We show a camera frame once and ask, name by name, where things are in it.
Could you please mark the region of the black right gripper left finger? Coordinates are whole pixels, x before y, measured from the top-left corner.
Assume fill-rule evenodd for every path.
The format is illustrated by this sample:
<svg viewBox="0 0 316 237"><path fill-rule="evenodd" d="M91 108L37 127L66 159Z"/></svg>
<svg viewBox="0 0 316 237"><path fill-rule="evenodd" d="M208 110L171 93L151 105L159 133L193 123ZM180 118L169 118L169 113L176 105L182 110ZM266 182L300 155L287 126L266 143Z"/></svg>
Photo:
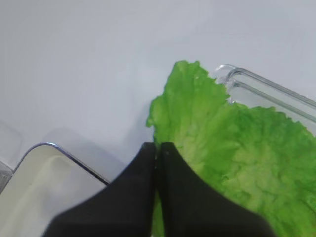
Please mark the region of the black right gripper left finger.
<svg viewBox="0 0 316 237"><path fill-rule="evenodd" d="M154 143L144 143L126 169L85 202L57 215L45 237L149 237L155 200Z"/></svg>

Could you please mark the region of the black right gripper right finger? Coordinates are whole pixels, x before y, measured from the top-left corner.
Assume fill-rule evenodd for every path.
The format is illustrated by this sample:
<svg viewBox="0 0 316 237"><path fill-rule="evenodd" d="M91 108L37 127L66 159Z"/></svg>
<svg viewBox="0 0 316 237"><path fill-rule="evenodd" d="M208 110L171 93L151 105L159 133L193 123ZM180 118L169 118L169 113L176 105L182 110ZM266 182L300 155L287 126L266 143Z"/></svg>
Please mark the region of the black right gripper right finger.
<svg viewBox="0 0 316 237"><path fill-rule="evenodd" d="M167 237L275 236L262 217L206 184L171 142L160 147L158 192Z"/></svg>

